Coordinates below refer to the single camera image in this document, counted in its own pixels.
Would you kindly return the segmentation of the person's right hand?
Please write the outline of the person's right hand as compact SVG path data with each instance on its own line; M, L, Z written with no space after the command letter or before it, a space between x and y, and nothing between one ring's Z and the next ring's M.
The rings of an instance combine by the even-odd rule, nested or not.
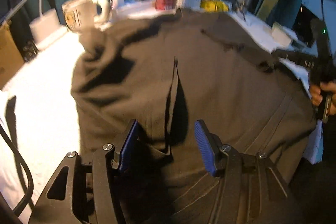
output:
M329 115L335 115L336 108L336 84L334 82L328 83L320 83L319 86L311 84L309 87L309 92L311 95L311 102L313 106L318 107L322 102L322 91L324 92L331 92L332 96L332 103L329 110Z

